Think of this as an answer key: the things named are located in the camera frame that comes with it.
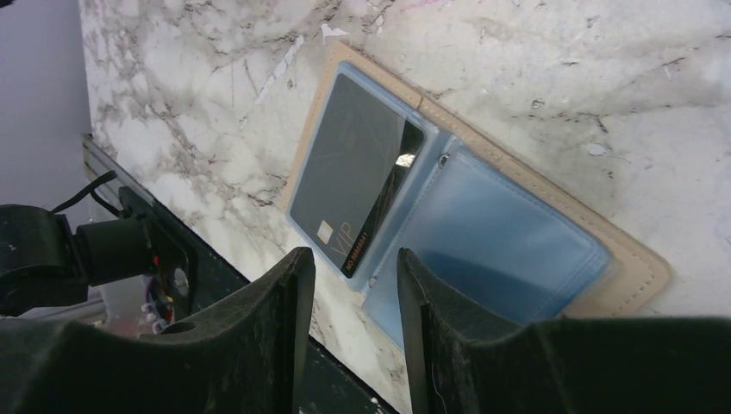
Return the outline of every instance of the white marble surface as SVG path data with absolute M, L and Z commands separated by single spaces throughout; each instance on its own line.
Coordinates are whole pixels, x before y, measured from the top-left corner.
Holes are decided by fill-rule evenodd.
M 351 42 L 665 257 L 641 314 L 731 314 L 728 0 L 80 0 L 93 133 L 248 277 Z M 403 355 L 319 266 L 312 334 L 398 410 Z

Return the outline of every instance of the white debris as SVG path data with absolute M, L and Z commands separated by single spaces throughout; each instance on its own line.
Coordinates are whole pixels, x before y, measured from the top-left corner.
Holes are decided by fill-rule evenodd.
M 586 144 L 586 150 L 589 152 L 589 155 L 593 155 L 595 157 L 601 157 L 607 153 L 607 148 L 604 145 L 595 144 L 594 142 Z
M 327 23 L 323 23 L 320 26 L 320 30 L 322 30 L 322 43 L 330 36 L 347 36 L 350 34 L 341 28 L 330 28 Z
M 254 104 L 261 105 L 261 103 L 264 102 L 264 97 L 269 94 L 269 88 L 274 85 L 274 81 L 277 78 L 284 75 L 284 73 L 287 71 L 287 67 L 289 67 L 290 63 L 292 63 L 292 60 L 295 59 L 295 54 L 297 54 L 297 51 L 300 47 L 302 47 L 303 44 L 304 36 L 300 35 L 295 40 L 294 44 L 290 46 L 290 50 L 287 51 L 282 60 L 279 61 L 277 67 L 274 68 L 274 72 L 272 72 L 272 74 L 269 75 L 269 78 L 266 79 L 264 86 L 262 86 L 261 90 L 259 91 L 259 95 L 253 101 Z

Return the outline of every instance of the card holder stitching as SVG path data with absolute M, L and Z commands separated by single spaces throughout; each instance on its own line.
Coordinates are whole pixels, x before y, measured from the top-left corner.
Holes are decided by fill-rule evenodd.
M 476 161 L 475 159 L 470 158 L 470 157 L 468 157 L 465 154 L 457 154 L 457 158 L 460 159 L 460 160 L 463 160 L 464 161 L 463 165 L 465 165 L 467 168 L 472 169 L 475 173 L 479 173 L 482 176 L 484 176 L 486 174 L 485 168 L 483 166 L 477 166 L 477 165 L 475 165 L 475 161 Z M 489 177 L 489 179 L 492 179 L 493 182 L 497 183 L 502 188 L 504 188 L 504 189 L 512 192 L 516 196 L 522 198 L 523 200 L 531 203 L 533 206 L 535 206 L 535 207 L 539 208 L 540 210 L 542 210 L 543 212 L 547 213 L 549 216 L 553 217 L 555 220 L 557 220 L 559 223 L 561 223 L 561 225 L 563 225 L 566 229 L 571 230 L 572 233 L 577 234 L 577 235 L 581 235 L 583 239 L 589 240 L 590 242 L 593 242 L 593 240 L 591 240 L 591 238 L 588 235 L 582 234 L 582 232 L 580 231 L 580 229 L 576 229 L 576 227 L 577 227 L 576 224 L 571 223 L 571 221 L 568 220 L 567 217 L 561 216 L 558 213 L 558 211 L 555 211 L 550 206 L 548 206 L 548 205 L 541 205 L 541 204 L 537 203 L 535 200 L 533 200 L 532 198 L 530 198 L 527 195 L 522 194 L 520 191 L 518 191 L 518 189 L 515 188 L 515 185 L 513 183 L 511 183 L 511 182 L 508 181 L 507 177 L 504 178 L 504 177 L 501 177 L 501 176 L 498 175 L 496 177 Z M 531 313 L 531 315 L 530 315 L 530 317 L 528 317 L 528 319 L 531 319 L 531 320 L 534 319 L 535 316 L 540 313 L 540 311 L 544 308 L 544 306 L 548 302 L 550 302 L 551 300 L 556 299 L 556 297 L 558 297 L 558 295 L 560 293 L 564 293 L 563 291 L 564 291 L 564 289 L 566 288 L 567 285 L 569 285 L 571 282 L 573 282 L 574 280 L 576 280 L 577 276 L 584 269 L 588 268 L 590 266 L 590 264 L 594 264 L 594 262 L 599 259 L 599 255 L 598 254 L 600 252 L 601 252 L 601 249 L 594 249 L 591 252 L 591 254 L 589 254 L 586 258 L 584 258 L 577 265 L 575 265 L 573 267 L 573 269 L 569 272 L 570 276 L 567 277 L 561 283 L 561 285 L 559 285 L 556 289 L 554 289 L 553 290 L 553 293 L 549 297 L 544 298 L 543 300 L 541 300 L 535 306 L 535 310 L 533 311 L 533 313 Z M 578 288 L 575 288 L 575 289 L 572 289 L 570 292 L 573 295 L 573 294 L 576 294 L 576 291 L 577 290 L 578 290 Z
M 446 124 L 448 127 L 450 127 L 452 129 L 452 131 L 454 131 L 455 133 L 462 134 L 464 132 L 467 132 L 467 131 L 465 131 L 464 128 L 461 128 L 459 125 L 456 125 L 454 122 L 448 121 L 444 116 L 438 114 L 433 109 L 426 108 L 426 109 L 421 109 L 421 110 L 424 111 L 424 112 L 426 112 L 430 116 L 434 116 L 434 117 L 440 119 L 444 124 Z M 488 141 L 487 139 L 485 139 L 485 140 L 489 144 L 494 145 L 494 144 L 492 144 L 492 142 Z M 491 156 L 495 160 L 495 162 L 498 162 L 500 160 L 500 157 L 497 154 L 495 154 L 494 152 L 490 151 L 489 149 L 487 149 L 485 151 L 487 152 L 487 154 L 489 156 Z M 563 201 L 559 200 L 554 195 L 548 193 L 548 191 L 546 191 L 545 189 L 541 188 L 542 183 L 539 182 L 538 184 L 536 184 L 536 182 L 534 181 L 533 178 L 531 178 L 531 177 L 529 177 L 527 175 L 522 174 L 520 171 L 516 170 L 515 168 L 513 168 L 511 166 L 504 166 L 504 168 L 506 170 L 508 170 L 510 173 L 513 173 L 519 179 L 525 180 L 527 182 L 527 184 L 529 184 L 533 189 L 537 190 L 540 194 L 542 194 L 545 197 L 553 200 L 555 203 L 559 204 L 563 208 L 570 210 L 569 206 L 567 206 Z M 642 257 L 640 257 L 638 254 L 636 254 L 632 250 L 629 250 L 628 248 L 624 247 L 620 242 L 618 242 L 611 235 L 609 235 L 606 232 L 604 232 L 601 229 L 599 229 L 592 221 L 590 221 L 589 219 L 583 217 L 581 215 L 581 213 L 578 213 L 577 212 L 577 217 L 578 217 L 579 221 L 582 222 L 584 225 L 586 225 L 588 228 L 592 229 L 593 231 L 597 232 L 598 234 L 604 235 L 607 239 L 609 239 L 610 241 L 612 241 L 617 246 L 617 248 L 619 248 L 622 252 L 631 255 L 636 260 L 638 260 L 640 263 L 642 263 L 643 265 L 645 265 L 645 267 L 647 268 L 647 271 L 649 272 L 649 278 L 642 283 L 642 286 L 640 286 L 640 288 L 638 288 L 638 290 L 632 296 L 630 296 L 627 300 L 625 300 L 623 303 L 621 303 L 614 311 L 611 312 L 610 315 L 612 317 L 614 317 L 625 306 L 627 306 L 628 304 L 631 304 L 633 301 L 635 301 L 645 291 L 645 289 L 652 284 L 652 282 L 654 281 L 654 279 L 656 277 L 656 273 L 653 270 L 653 268 L 650 266 L 650 264 L 647 263 L 646 260 L 642 259 Z

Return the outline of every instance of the card holder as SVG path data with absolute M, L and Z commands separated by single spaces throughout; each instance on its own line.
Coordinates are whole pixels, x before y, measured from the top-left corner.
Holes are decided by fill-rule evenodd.
M 410 248 L 484 308 L 526 324 L 557 316 L 605 273 L 607 249 L 454 137 L 379 263 L 363 304 L 403 346 L 396 263 Z
M 353 242 L 353 235 L 336 234 L 338 226 L 323 226 L 322 216 L 316 217 L 322 233 L 308 234 L 292 217 L 293 199 L 301 195 L 303 173 L 313 161 L 311 148 L 321 129 L 322 113 L 334 104 L 330 100 L 334 83 L 342 75 L 350 77 L 422 129 L 423 146 L 391 200 L 382 226 L 370 239 L 370 248 L 360 256 L 354 274 L 341 274 L 348 287 L 365 297 L 365 311 L 394 342 L 403 343 L 396 282 L 396 254 L 401 246 L 415 250 L 448 283 L 517 323 L 559 313 L 632 315 L 667 284 L 671 269 L 649 248 L 412 85 L 348 45 L 338 41 L 332 45 L 290 179 L 282 190 L 281 207 L 295 229 L 340 273 L 340 262 L 328 258 L 321 245 L 327 242 L 321 236 Z M 447 162 L 439 168 L 445 154 Z M 339 173 L 328 176 L 340 177 Z M 323 183 L 323 188 L 333 187 L 332 179 Z M 310 210 L 315 216 L 325 212 L 314 206 Z M 491 226 L 486 226 L 483 222 L 489 217 Z M 340 230 L 356 227 L 340 226 Z M 530 256 L 510 252 L 525 242 Z M 430 248 L 429 243 L 438 248 Z

